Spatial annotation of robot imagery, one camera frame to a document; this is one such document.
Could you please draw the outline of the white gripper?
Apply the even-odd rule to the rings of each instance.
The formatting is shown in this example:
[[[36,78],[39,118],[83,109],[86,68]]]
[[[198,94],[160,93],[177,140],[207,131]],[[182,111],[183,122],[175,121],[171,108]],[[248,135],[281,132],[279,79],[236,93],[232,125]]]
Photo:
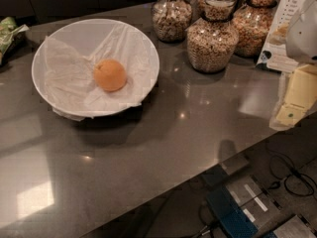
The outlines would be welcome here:
[[[301,63],[317,63],[317,0],[305,0],[291,18],[286,34],[286,54]],[[302,64],[280,77],[278,101],[269,127],[293,128],[317,101],[317,66]]]

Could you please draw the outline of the blue robot base part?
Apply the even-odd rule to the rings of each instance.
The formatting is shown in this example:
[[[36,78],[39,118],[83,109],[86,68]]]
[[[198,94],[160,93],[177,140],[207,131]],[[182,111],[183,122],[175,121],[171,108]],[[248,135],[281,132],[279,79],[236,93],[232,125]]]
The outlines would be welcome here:
[[[254,238],[260,232],[224,186],[210,191],[206,200],[211,213],[229,238]]]

